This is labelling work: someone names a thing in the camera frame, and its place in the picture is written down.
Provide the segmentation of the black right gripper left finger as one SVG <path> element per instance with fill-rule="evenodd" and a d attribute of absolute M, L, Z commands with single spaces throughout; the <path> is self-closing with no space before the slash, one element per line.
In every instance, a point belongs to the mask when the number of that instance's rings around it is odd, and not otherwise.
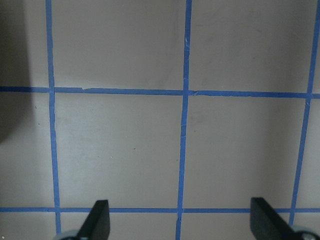
<path fill-rule="evenodd" d="M 76 240 L 107 240 L 111 231 L 108 200 L 97 200 L 76 234 Z"/>

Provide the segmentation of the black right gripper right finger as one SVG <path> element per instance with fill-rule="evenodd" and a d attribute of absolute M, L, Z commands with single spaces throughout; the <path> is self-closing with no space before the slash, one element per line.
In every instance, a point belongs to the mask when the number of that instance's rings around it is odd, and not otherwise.
<path fill-rule="evenodd" d="M 256 240 L 299 240 L 295 232 L 262 197 L 250 200 L 250 230 Z"/>

